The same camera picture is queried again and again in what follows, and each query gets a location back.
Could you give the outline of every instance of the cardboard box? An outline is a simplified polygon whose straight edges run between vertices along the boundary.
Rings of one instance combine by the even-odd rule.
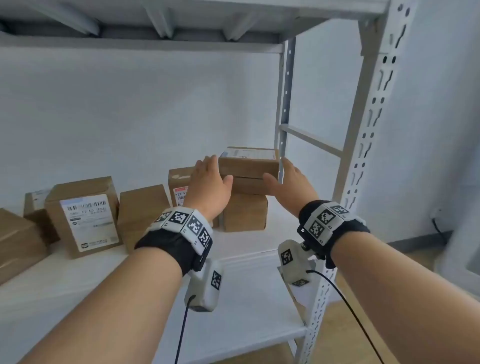
[[[168,189],[170,190],[170,197],[172,206],[182,206],[183,200],[187,195],[188,185],[190,184],[190,175],[195,167],[175,168],[168,171]],[[218,228],[220,226],[218,216],[213,219],[212,227]]]
[[[121,244],[118,207],[111,177],[57,184],[45,200],[53,226],[72,258]]]
[[[39,227],[0,208],[0,284],[48,256]]]
[[[125,191],[120,194],[118,230],[129,253],[145,230],[170,207],[162,184]]]
[[[263,178],[233,177],[232,192],[235,194],[270,195]]]
[[[25,194],[24,218],[38,225],[45,245],[50,245],[60,238],[45,210],[45,199],[51,189],[39,190]]]
[[[223,211],[226,232],[264,230],[267,223],[268,200],[257,194],[232,194]]]
[[[222,176],[262,178],[265,172],[278,178],[278,149],[229,146],[218,159]]]

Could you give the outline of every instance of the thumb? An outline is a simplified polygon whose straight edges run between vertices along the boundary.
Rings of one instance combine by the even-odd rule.
[[[233,176],[229,174],[225,176],[223,179],[223,185],[228,188],[229,191],[232,191],[232,184],[233,184]]]
[[[270,173],[264,173],[264,182],[270,194],[275,196],[277,188],[280,185],[276,180],[276,178],[272,176]]]

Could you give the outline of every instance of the power cord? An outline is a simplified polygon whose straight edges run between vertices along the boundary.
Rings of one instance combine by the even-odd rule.
[[[375,351],[375,354],[377,354],[377,357],[378,357],[378,360],[380,360],[380,362],[382,364],[385,364],[384,361],[382,360],[382,357],[380,356],[380,354],[378,353],[375,345],[373,344],[372,340],[370,339],[370,336],[368,336],[367,334],[367,331],[365,330],[365,328],[363,327],[363,325],[361,324],[359,318],[357,317],[357,315],[355,314],[355,312],[353,311],[352,307],[350,306],[350,304],[348,303],[347,299],[342,295],[342,292],[340,292],[340,290],[336,287],[336,285],[330,280],[328,279],[324,274],[314,270],[314,269],[309,269],[307,270],[307,273],[316,273],[318,274],[319,276],[325,278],[327,280],[328,283],[330,283],[330,285],[335,289],[335,291],[340,295],[340,297],[342,297],[342,300],[345,302],[345,304],[347,305],[348,309],[350,310],[350,312],[352,313],[352,315],[355,317],[357,323],[360,325],[360,328],[362,329],[363,333],[365,334],[365,336],[367,337],[368,339],[368,342],[370,343],[370,345],[372,346],[373,350]]]
[[[438,226],[437,226],[437,221],[435,220],[435,218],[432,219],[432,224],[433,224],[433,227],[435,228],[435,230],[437,230],[437,233],[439,233],[439,235],[442,237],[442,240],[444,241],[444,244],[447,245],[448,240],[447,240],[447,238],[445,237],[444,233],[442,233],[442,232],[440,231],[440,229],[438,228]]]
[[[182,340],[182,338],[183,338],[183,331],[185,330],[185,323],[187,322],[188,308],[190,307],[190,303],[193,301],[193,299],[194,299],[195,297],[196,297],[196,296],[193,295],[193,296],[191,296],[191,297],[188,299],[187,307],[185,308],[185,315],[183,316],[183,324],[181,325],[179,347],[177,348],[177,356],[175,357],[175,364],[177,364],[178,361],[179,361],[181,340]]]

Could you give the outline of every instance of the wristband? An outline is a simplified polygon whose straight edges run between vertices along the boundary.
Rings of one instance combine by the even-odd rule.
[[[203,215],[187,207],[166,209],[135,245],[156,247],[169,253],[180,265],[183,275],[200,271],[212,246],[212,228]]]
[[[365,221],[337,202],[312,201],[299,213],[297,232],[319,256],[326,258],[326,267],[335,268],[330,256],[335,242],[349,231],[370,232]]]

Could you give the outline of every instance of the hand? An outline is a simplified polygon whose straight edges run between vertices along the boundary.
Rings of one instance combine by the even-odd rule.
[[[227,206],[232,184],[233,176],[230,174],[222,181],[218,172],[218,157],[205,156],[203,161],[198,160],[195,164],[183,206],[197,209],[211,222]]]
[[[264,182],[277,201],[293,216],[299,216],[300,210],[309,202],[319,200],[307,177],[285,157],[283,163],[283,183],[279,183],[270,173],[264,173]]]

